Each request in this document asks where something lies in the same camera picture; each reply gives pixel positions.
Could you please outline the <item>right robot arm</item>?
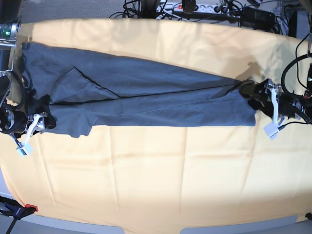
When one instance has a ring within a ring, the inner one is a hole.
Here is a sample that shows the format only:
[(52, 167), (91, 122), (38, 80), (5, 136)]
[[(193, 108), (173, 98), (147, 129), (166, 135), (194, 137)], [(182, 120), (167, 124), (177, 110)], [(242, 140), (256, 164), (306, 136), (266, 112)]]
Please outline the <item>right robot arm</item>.
[(24, 84), (17, 79), (21, 89), (21, 102), (12, 106), (7, 103), (13, 77), (14, 56), (17, 36), (21, 25), (23, 0), (2, 0), (0, 2), (0, 132), (4, 134), (23, 135), (37, 133), (56, 127), (56, 121), (47, 112), (26, 114), (24, 106), (26, 93)]

